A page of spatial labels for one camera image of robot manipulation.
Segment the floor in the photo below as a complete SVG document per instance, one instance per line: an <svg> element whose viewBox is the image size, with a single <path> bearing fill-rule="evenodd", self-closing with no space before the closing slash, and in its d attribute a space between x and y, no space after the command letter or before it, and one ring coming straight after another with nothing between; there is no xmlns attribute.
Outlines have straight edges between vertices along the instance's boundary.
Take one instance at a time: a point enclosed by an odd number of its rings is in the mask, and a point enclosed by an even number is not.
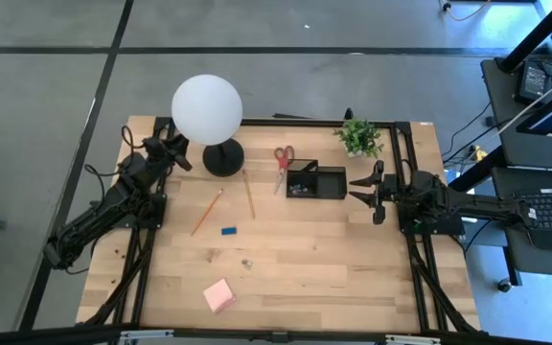
<svg viewBox="0 0 552 345"><path fill-rule="evenodd" d="M245 117L340 119L351 107L372 120L433 122L447 150L450 135L488 103L480 61L515 47L541 20L544 4L491 4L455 22L426 0L128 2L130 18L115 45L179 54L122 54L112 65L107 50L85 49L112 45L123 0L0 0L0 218L8 222L0 231L0 332L16 327L92 106L101 108L85 161L98 170L113 166L127 116L168 115L177 85L201 73L231 81ZM453 12L464 16L479 6L456 3ZM546 45L552 49L552 41ZM483 129L474 123L454 146ZM98 196L97 181L83 174L70 215ZM86 265L82 257L77 268ZM552 276L523 274L523 287L503 294L494 286L506 276L501 249L474 246L468 265L483 330L552 340ZM83 282L53 272L36 326L72 325Z"/></svg>

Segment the pen holder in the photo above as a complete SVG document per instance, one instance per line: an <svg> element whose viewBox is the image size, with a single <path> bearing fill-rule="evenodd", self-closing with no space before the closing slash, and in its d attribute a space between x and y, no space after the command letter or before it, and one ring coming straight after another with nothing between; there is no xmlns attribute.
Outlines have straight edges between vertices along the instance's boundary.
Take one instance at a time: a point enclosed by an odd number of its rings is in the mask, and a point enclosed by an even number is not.
<svg viewBox="0 0 552 345"><path fill-rule="evenodd" d="M344 167L319 167L316 159L288 160L287 197L343 199L346 193Z"/></svg>

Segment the lamp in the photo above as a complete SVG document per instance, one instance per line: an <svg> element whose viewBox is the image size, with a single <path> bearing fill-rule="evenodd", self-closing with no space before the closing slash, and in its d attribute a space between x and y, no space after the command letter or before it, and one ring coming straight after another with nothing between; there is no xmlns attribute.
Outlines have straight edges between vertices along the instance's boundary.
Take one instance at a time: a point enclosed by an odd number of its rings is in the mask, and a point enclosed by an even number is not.
<svg viewBox="0 0 552 345"><path fill-rule="evenodd" d="M244 151L231 139L242 122L242 99L227 80L200 75L184 81L173 94L172 117L182 135L206 145L208 172L225 177L242 167Z"/></svg>

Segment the wooden tabletop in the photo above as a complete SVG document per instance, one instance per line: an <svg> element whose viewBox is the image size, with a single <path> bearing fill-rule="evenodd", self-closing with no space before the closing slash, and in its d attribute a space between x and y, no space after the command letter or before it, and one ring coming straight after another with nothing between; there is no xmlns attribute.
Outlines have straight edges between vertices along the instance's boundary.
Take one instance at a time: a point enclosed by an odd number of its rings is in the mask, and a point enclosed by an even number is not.
<svg viewBox="0 0 552 345"><path fill-rule="evenodd" d="M152 133L154 117L129 118L134 140ZM443 175L435 130L413 123L421 170ZM368 176L375 159L349 158L331 128L242 126L234 138L244 148L256 218L242 172L210 175L201 161L203 146L191 143L193 169L175 168L168 178L167 214L157 232L141 324L166 328L270 329L295 331L417 332L414 290L404 237L395 206L384 203L386 220L372 223L372 210L347 196L344 200L286 198L274 195L277 163L273 151L292 145L296 158L318 159L320 166L346 167L349 181ZM379 159L394 173L389 133ZM402 157L405 143L400 138ZM119 159L128 155L121 146ZM197 232L190 234L220 188L224 191ZM349 186L349 190L363 188ZM220 229L236 226L238 234ZM116 229L95 249L78 320L97 311L118 284L129 230ZM478 326L466 262L451 238L433 236L441 286L460 312ZM252 263L251 267L242 264ZM225 278L237 301L212 314L203 290ZM127 300L126 319L134 295ZM430 325L436 325L425 287Z"/></svg>

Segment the yellow pencil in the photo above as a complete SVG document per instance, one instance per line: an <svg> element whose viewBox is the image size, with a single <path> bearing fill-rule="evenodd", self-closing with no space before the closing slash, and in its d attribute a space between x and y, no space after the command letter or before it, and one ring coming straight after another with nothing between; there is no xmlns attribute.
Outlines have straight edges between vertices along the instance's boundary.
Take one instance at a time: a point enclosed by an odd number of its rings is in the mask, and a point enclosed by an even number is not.
<svg viewBox="0 0 552 345"><path fill-rule="evenodd" d="M250 214L255 218L255 207L253 206L253 198L250 196L250 186L248 186L248 178L246 177L246 170L241 170L241 175L244 177L244 185L246 186L246 195L248 196L248 204L250 205Z"/></svg>
<svg viewBox="0 0 552 345"><path fill-rule="evenodd" d="M201 218L197 221L197 224L195 225L195 229L193 229L193 231L191 232L191 236L197 231L197 229L199 229L199 225L201 225L203 220L206 219L206 216L208 216L208 213L210 212L210 210L212 210L212 206L215 205L215 202L219 200L219 196L221 194L222 194L222 188L218 190L217 196L215 196L215 198L212 200L210 205L208 205L208 208L206 209L206 211L203 213L203 216L201 216Z"/></svg>

